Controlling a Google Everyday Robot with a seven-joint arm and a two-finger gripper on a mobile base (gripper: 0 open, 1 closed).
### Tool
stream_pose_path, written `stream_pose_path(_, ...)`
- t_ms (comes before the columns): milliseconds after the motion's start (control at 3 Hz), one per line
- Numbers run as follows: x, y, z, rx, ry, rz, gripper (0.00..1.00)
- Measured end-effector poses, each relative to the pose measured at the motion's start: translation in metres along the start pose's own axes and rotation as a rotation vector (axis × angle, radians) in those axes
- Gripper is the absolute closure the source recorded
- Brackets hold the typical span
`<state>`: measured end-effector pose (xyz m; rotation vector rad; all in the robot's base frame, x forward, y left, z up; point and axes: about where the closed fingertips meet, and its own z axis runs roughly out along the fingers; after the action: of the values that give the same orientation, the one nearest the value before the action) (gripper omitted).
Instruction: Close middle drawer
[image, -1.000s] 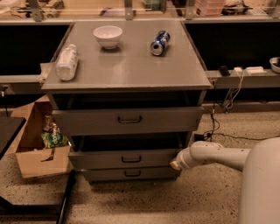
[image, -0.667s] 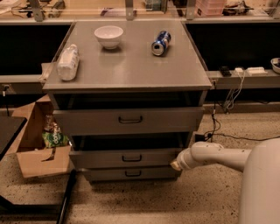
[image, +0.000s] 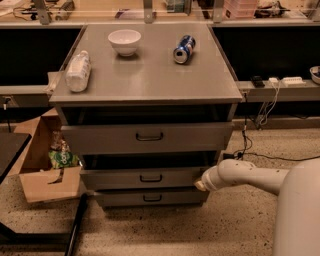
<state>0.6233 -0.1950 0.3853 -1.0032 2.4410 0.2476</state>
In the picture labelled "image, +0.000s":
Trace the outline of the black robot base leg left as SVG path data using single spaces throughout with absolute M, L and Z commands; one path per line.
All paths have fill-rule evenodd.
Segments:
M 82 218 L 87 209 L 88 195 L 82 194 L 69 233 L 16 233 L 0 223 L 1 245 L 58 245 L 64 248 L 64 256 L 73 256 Z

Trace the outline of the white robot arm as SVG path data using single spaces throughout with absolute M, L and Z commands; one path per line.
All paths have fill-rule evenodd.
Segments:
M 227 159 L 207 169 L 194 185 L 201 191 L 251 185 L 278 197 L 272 256 L 320 256 L 320 160 L 290 169 L 259 168 Z

